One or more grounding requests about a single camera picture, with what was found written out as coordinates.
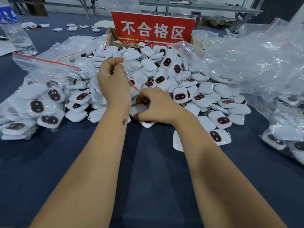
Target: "water bottle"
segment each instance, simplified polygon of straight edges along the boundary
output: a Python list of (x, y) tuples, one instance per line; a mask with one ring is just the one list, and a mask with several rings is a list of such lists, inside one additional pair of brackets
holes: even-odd
[(18, 53), (29, 56), (38, 53), (31, 39), (21, 27), (8, 0), (0, 0), (0, 26), (2, 26), (6, 36), (13, 43)]

